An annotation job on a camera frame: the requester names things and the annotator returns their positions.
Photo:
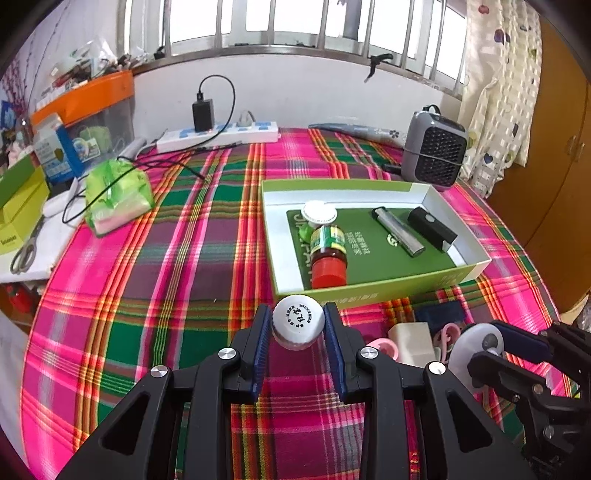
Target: curtain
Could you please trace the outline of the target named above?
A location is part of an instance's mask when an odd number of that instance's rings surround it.
[[[540,18],[524,0],[467,0],[466,13],[459,122],[468,145],[460,175],[488,197],[505,168],[527,162],[540,85]]]

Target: red object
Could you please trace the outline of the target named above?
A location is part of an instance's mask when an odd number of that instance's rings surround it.
[[[340,258],[324,257],[312,265],[312,288],[342,287],[347,284],[347,264]]]
[[[34,310],[34,300],[31,293],[19,283],[11,283],[6,286],[6,291],[12,306],[21,313],[31,313]]]

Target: wooden cabinet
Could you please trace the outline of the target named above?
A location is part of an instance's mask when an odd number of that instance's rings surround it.
[[[560,312],[591,289],[591,108],[556,201],[526,246]]]
[[[495,185],[489,205],[521,245],[527,245],[552,207],[570,168],[583,123],[587,80],[562,38],[542,26],[540,91],[525,168],[513,165]]]
[[[525,247],[560,313],[591,290],[591,89],[542,20],[540,92],[525,168],[505,170],[488,199]]]

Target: plaid tablecloth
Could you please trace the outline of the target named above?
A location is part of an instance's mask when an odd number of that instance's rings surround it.
[[[257,305],[272,304],[261,180],[387,179],[379,166],[400,156],[338,134],[283,130],[276,144],[186,159],[206,175],[205,187],[180,167],[151,171],[154,210],[102,239],[81,226],[50,280],[25,359],[22,434],[33,474],[55,478],[153,365],[194,365],[249,326]],[[467,322],[501,319],[536,332],[555,320],[538,273],[496,215],[466,187],[444,196],[491,256],[485,273],[345,310],[344,322],[371,340],[413,321],[413,307],[453,299]],[[547,365],[526,366],[548,373]],[[553,381],[564,394],[562,376]],[[488,393],[483,406],[507,434],[519,435],[512,404]],[[362,426],[363,408],[342,405],[333,392],[322,340],[301,352],[272,340],[260,401],[232,410],[235,478],[356,478]],[[414,449],[410,461],[416,473]]]

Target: green jar label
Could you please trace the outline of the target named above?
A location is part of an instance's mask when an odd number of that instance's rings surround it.
[[[313,255],[322,248],[334,248],[346,255],[347,250],[345,249],[345,234],[343,231],[334,225],[324,225],[314,230],[310,239],[310,254]]]

